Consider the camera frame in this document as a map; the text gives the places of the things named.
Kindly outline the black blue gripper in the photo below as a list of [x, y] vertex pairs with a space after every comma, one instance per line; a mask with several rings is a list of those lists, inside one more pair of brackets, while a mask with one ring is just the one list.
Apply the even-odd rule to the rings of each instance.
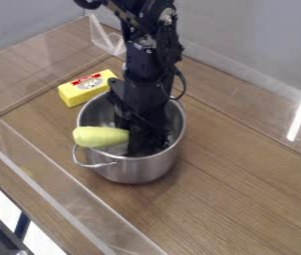
[[126, 39], [123, 78], [110, 79], [115, 126], [130, 130], [129, 153], [150, 155], [169, 148], [165, 105], [170, 98], [175, 46], [147, 37]]

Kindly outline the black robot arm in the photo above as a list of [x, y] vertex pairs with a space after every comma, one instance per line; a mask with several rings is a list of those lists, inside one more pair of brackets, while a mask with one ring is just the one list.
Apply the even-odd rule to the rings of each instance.
[[74, 0], [87, 10], [107, 7], [121, 20], [127, 48], [123, 77], [110, 79], [108, 99], [117, 127], [130, 132], [129, 152], [153, 153], [169, 147], [165, 107], [174, 99], [175, 64], [183, 45], [177, 33], [174, 0]]

